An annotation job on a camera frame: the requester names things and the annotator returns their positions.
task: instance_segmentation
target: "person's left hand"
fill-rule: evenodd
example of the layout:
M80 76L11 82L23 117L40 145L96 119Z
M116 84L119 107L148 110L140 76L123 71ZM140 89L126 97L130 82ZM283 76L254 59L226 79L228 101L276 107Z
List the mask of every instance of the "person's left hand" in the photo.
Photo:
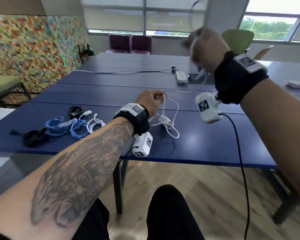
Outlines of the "person's left hand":
M149 112L149 118L151 118L158 111L159 105L164 102L164 96L166 95L161 90L145 90L140 93L135 103L146 107Z

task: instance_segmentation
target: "chair seat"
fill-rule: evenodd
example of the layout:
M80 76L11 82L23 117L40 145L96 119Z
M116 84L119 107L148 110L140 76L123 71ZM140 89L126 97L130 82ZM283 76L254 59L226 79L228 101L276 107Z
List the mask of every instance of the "chair seat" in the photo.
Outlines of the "chair seat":
M127 54L128 51L124 50L124 49L108 49L105 51L106 53L123 53L123 54Z
M130 54L139 54L139 55L151 55L151 53L147 50L138 50L138 49L133 49L129 53Z
M20 83L17 76L0 76L0 93Z

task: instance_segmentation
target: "mosaic wall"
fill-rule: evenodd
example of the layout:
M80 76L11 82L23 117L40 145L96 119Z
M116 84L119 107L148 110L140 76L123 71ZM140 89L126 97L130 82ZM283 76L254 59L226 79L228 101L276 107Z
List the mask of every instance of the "mosaic wall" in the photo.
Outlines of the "mosaic wall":
M77 45L87 41L80 16L0 15L0 75L41 92L80 66Z

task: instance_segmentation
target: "hand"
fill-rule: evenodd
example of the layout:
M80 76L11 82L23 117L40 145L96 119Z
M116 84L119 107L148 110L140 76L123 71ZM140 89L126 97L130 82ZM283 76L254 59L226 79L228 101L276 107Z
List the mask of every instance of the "hand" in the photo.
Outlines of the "hand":
M201 36L202 32L204 32L203 36L198 38L193 48L192 60L195 64L200 64L213 74L221 61L223 61L225 53L230 49L220 34L210 28L197 29L192 32L188 39L183 41L182 44L189 49L193 40L197 36Z
M164 96L166 95L161 90L145 90L140 93L135 103L146 107L151 118L158 111L159 105L164 102Z

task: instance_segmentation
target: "tattoo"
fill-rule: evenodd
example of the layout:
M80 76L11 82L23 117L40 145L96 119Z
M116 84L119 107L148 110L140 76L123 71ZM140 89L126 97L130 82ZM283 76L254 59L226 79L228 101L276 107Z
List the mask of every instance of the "tattoo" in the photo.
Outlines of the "tattoo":
M120 151L131 137L129 122L114 124L102 134L61 155L42 175L31 206L31 223L53 213L56 225L80 222L111 176Z

